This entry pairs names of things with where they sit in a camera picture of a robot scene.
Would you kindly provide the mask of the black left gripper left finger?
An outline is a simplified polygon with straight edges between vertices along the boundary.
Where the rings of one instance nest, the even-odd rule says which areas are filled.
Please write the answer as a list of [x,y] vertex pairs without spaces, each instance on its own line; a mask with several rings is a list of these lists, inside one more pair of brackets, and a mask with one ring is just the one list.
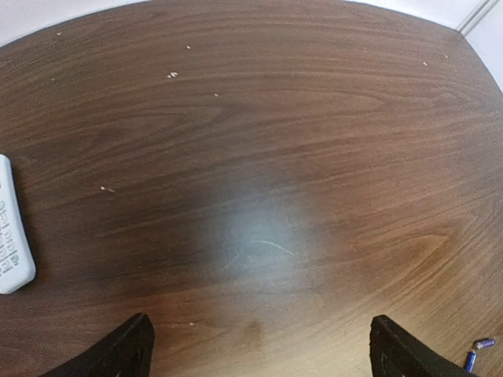
[[88,350],[49,370],[45,377],[148,377],[154,348],[149,316],[137,313]]

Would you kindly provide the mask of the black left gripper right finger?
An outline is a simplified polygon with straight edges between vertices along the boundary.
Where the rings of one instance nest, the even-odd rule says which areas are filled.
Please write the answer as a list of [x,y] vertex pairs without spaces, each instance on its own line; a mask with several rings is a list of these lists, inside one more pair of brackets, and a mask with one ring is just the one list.
[[372,320],[370,362],[372,374],[378,377],[472,375],[438,355],[386,315]]

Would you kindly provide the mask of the white remote control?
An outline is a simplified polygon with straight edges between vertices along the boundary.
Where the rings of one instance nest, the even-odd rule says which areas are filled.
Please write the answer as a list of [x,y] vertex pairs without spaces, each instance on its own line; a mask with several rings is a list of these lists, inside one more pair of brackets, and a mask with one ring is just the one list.
[[35,278],[36,266],[24,231],[11,162],[1,155],[1,294]]

